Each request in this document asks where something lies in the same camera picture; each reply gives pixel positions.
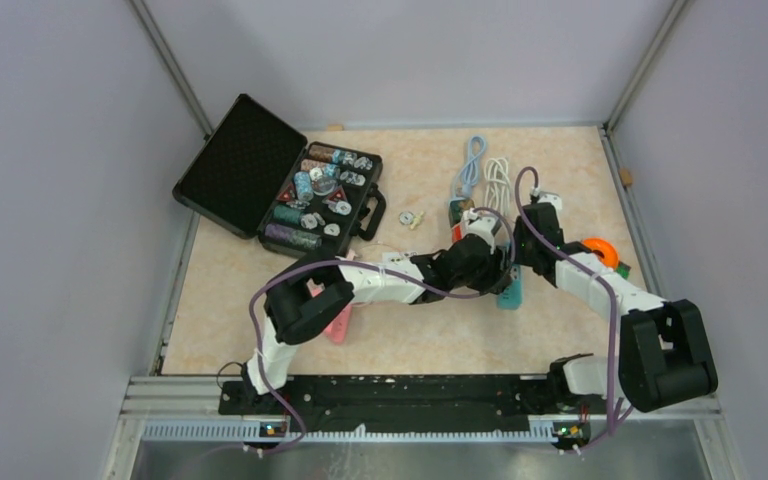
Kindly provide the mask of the white tiger cube socket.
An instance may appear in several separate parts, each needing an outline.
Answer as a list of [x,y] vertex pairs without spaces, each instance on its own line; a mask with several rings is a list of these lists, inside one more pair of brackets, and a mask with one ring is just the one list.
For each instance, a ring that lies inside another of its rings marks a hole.
[[458,228],[462,238],[472,235],[481,239],[490,251],[496,247],[496,233],[500,225],[492,213],[483,214],[477,209],[469,209],[462,214]]

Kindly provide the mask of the teal power strip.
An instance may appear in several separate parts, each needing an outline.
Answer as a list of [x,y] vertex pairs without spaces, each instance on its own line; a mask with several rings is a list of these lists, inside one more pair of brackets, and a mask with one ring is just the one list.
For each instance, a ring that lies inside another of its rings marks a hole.
[[514,265],[510,271],[511,283],[496,297],[500,310],[515,311],[523,304],[523,280],[521,266]]

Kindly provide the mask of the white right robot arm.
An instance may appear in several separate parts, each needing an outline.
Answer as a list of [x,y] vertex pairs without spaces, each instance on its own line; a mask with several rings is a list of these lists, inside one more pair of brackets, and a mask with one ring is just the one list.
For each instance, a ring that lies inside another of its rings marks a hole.
[[519,264],[618,331],[606,356],[578,354],[551,364],[546,397],[554,409],[572,412],[587,395],[598,395],[651,412],[716,392],[718,373],[696,304],[649,293],[583,243],[565,241],[550,203],[525,206],[514,235]]

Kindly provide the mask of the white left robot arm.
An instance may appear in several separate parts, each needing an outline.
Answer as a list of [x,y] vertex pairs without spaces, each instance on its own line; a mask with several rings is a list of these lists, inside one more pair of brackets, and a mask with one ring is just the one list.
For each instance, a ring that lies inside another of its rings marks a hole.
[[383,263],[349,260],[325,247],[309,252],[252,297],[263,303],[265,318],[254,323],[256,347],[242,374],[243,401],[257,413],[274,410],[298,348],[323,333],[347,307],[496,295],[510,284],[513,264],[509,249],[477,234],[448,249]]

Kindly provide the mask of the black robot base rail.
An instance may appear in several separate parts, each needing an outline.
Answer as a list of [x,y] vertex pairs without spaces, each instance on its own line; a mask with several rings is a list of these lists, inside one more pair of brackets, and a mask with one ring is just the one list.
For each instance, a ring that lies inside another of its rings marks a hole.
[[298,414],[310,434],[490,433],[529,429],[539,415],[602,414],[597,395],[573,395],[542,375],[298,375],[278,394],[257,394],[242,381],[221,388],[221,415]]

